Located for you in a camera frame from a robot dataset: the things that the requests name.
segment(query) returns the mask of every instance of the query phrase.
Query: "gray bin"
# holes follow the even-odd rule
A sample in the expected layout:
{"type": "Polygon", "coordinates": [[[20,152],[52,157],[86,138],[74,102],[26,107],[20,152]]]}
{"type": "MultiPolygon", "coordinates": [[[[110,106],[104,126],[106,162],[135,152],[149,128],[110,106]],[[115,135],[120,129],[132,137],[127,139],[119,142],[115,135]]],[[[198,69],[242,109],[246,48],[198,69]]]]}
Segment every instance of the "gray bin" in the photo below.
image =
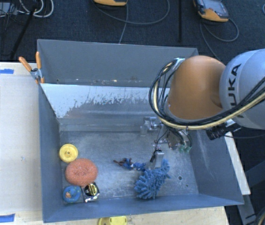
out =
{"type": "Polygon", "coordinates": [[[155,199],[137,198],[142,175],[113,160],[149,162],[157,131],[140,134],[144,117],[154,117],[148,91],[159,69],[195,48],[38,40],[44,84],[39,86],[43,221],[45,223],[243,204],[227,145],[191,131],[189,153],[162,150],[169,175],[155,199]],[[74,144],[80,158],[98,167],[100,195],[93,202],[66,204],[67,164],[59,149],[74,144]]]}

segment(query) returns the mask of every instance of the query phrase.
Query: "orange handle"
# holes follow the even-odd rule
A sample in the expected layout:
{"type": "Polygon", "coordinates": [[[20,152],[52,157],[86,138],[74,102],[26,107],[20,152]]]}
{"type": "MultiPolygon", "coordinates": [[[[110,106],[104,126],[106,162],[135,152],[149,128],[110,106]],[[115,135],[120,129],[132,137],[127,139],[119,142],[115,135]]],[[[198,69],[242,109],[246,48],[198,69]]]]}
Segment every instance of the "orange handle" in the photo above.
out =
{"type": "Polygon", "coordinates": [[[39,52],[36,52],[36,53],[35,53],[35,59],[36,59],[36,62],[37,62],[37,67],[38,67],[38,69],[41,69],[41,68],[42,68],[42,63],[41,63],[41,61],[40,61],[39,52]]]}
{"type": "Polygon", "coordinates": [[[32,67],[29,65],[29,63],[26,61],[24,57],[19,57],[19,61],[24,65],[24,67],[27,69],[28,72],[32,71],[32,67]]]}

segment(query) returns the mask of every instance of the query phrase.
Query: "small blue toy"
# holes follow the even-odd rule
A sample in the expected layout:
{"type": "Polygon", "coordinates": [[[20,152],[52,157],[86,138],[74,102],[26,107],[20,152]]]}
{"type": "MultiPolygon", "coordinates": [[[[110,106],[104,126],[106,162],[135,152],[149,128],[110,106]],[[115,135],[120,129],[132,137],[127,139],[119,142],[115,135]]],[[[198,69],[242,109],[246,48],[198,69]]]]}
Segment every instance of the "small blue toy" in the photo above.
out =
{"type": "Polygon", "coordinates": [[[144,174],[136,181],[136,190],[139,194],[138,198],[149,199],[155,198],[166,178],[171,178],[167,173],[170,170],[169,162],[166,159],[162,160],[162,165],[159,168],[145,170],[144,174]]]}
{"type": "Polygon", "coordinates": [[[120,162],[116,160],[114,160],[114,162],[129,170],[145,171],[146,163],[133,163],[131,160],[131,158],[123,158],[120,162]]]}
{"type": "Polygon", "coordinates": [[[63,190],[62,198],[66,203],[75,203],[82,194],[80,186],[68,186],[63,190]]]}

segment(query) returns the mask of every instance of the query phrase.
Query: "blue fuzzy duster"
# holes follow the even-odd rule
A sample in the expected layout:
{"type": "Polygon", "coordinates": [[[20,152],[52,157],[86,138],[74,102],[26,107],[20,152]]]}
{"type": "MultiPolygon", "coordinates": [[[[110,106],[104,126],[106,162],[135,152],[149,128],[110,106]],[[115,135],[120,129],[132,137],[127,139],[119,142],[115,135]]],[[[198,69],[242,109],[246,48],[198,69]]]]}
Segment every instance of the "blue fuzzy duster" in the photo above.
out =
{"type": "Polygon", "coordinates": [[[169,162],[166,159],[162,160],[162,165],[159,168],[147,169],[144,174],[136,181],[136,190],[139,194],[137,197],[143,199],[155,198],[161,186],[165,183],[166,178],[171,178],[167,173],[170,170],[169,162]]]}

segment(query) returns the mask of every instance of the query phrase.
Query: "bin floor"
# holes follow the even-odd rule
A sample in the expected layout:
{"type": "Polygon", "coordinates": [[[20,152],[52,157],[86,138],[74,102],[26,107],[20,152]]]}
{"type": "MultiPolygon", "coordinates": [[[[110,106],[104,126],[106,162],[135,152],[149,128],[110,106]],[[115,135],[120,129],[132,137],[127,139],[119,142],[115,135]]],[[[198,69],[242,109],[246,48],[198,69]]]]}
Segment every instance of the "bin floor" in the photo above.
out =
{"type": "MultiPolygon", "coordinates": [[[[75,145],[78,158],[88,158],[96,164],[98,176],[95,182],[100,191],[99,199],[136,197],[135,182],[143,172],[128,170],[113,160],[132,158],[133,163],[149,163],[156,136],[155,131],[148,132],[146,136],[139,132],[60,132],[61,146],[66,143],[75,145]]],[[[158,196],[198,194],[189,154],[171,150],[167,143],[161,144],[161,150],[169,161],[171,178],[166,179],[158,196]]],[[[70,186],[64,176],[67,165],[61,161],[64,188],[70,186]]]]}

